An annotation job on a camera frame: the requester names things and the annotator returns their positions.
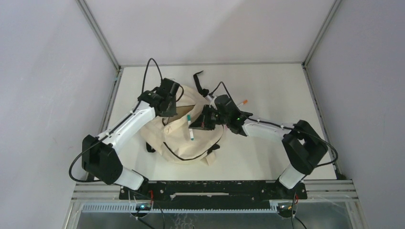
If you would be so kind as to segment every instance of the bag strap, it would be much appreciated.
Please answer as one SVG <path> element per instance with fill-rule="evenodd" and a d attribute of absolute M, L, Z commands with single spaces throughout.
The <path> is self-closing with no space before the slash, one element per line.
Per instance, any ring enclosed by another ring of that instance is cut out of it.
<path fill-rule="evenodd" d="M 152 148 L 151 145 L 149 145 L 148 143 L 146 143 L 146 151 L 148 151 L 149 153 L 155 153 L 156 149 Z"/>
<path fill-rule="evenodd" d="M 200 80 L 198 79 L 198 76 L 197 76 L 198 74 L 200 74 L 202 72 L 203 71 L 197 72 L 196 74 L 193 75 L 193 78 L 194 78 L 195 87 L 197 88 L 198 93 L 200 93 L 200 95 L 202 95 L 203 97 L 206 97 L 210 91 L 208 89 L 203 89 L 201 87 Z"/>
<path fill-rule="evenodd" d="M 217 149 L 219 149 L 219 148 L 221 148 L 218 144 L 214 144 L 211 148 L 209 148 L 208 150 L 207 150 L 207 155 L 209 155 L 210 153 L 212 153 L 214 150 L 217 150 Z"/>

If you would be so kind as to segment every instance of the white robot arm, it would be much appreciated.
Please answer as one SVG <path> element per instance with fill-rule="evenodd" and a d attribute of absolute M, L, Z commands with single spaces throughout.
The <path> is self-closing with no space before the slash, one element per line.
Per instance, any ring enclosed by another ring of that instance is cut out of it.
<path fill-rule="evenodd" d="M 328 151 L 326 144 L 306 121 L 278 125 L 240 111 L 228 95 L 215 98 L 214 106 L 206 105 L 190 128 L 213 130 L 215 125 L 227 125 L 234 133 L 243 136 L 277 138 L 283 143 L 290 165 L 277 179 L 287 189 L 293 189 L 314 168 Z"/>
<path fill-rule="evenodd" d="M 118 184 L 138 190 L 145 178 L 123 167 L 118 154 L 123 145 L 154 117 L 176 115 L 178 88 L 178 83 L 163 79 L 160 87 L 143 92 L 138 97 L 137 105 L 112 128 L 96 137 L 91 135 L 85 137 L 82 168 L 108 185 Z"/>

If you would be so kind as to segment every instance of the white table surface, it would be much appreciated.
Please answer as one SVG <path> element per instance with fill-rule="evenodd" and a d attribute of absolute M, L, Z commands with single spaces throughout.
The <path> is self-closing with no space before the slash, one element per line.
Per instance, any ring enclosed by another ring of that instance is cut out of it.
<path fill-rule="evenodd" d="M 195 88 L 193 74 L 199 75 L 203 88 L 212 91 L 224 81 L 241 110 L 275 123 L 308 121 L 323 137 L 321 126 L 300 64 L 240 64 L 162 66 L 163 78 Z M 126 67 L 119 84 L 109 126 L 114 125 L 137 102 L 145 67 Z M 150 66 L 145 90 L 160 84 L 159 73 Z M 224 94 L 220 87 L 214 95 Z M 159 153 L 148 153 L 145 141 L 135 134 L 123 147 L 119 158 L 124 166 L 150 180 L 275 180 L 289 164 L 281 140 L 235 135 L 229 130 L 219 142 L 216 161 L 211 166 L 200 161 L 192 165 L 167 162 Z M 321 163 L 330 161 L 327 153 Z M 332 165 L 316 168 L 306 179 L 336 179 Z"/>

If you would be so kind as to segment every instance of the pen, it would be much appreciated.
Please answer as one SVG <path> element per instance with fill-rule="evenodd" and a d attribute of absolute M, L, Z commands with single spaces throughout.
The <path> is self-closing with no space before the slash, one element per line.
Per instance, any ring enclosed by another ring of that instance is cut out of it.
<path fill-rule="evenodd" d="M 246 103 L 247 103 L 247 99 L 245 99 L 243 102 L 241 102 L 241 103 L 238 105 L 238 107 L 241 107 L 241 106 L 245 105 Z"/>
<path fill-rule="evenodd" d="M 190 126 L 191 125 L 191 117 L 190 117 L 189 114 L 187 115 L 187 122 L 188 122 L 188 124 Z M 189 131 L 190 131 L 190 139 L 193 141 L 194 140 L 194 135 L 192 133 L 192 129 L 189 128 Z"/>

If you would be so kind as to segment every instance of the canvas bag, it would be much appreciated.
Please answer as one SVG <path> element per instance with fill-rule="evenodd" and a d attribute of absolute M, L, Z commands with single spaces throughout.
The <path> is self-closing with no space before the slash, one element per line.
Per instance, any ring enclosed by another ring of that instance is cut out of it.
<path fill-rule="evenodd" d="M 159 152 L 167 161 L 191 164 L 204 159 L 208 165 L 215 161 L 214 150 L 218 149 L 217 143 L 224 133 L 224 127 L 217 127 L 215 130 L 193 129 L 194 140 L 190 139 L 187 115 L 194 122 L 201 114 L 204 105 L 209 102 L 196 90 L 183 86 L 184 93 L 176 102 L 176 117 L 163 118 L 155 117 L 144 125 L 140 135 L 154 150 Z M 181 95 L 179 88 L 176 98 Z"/>

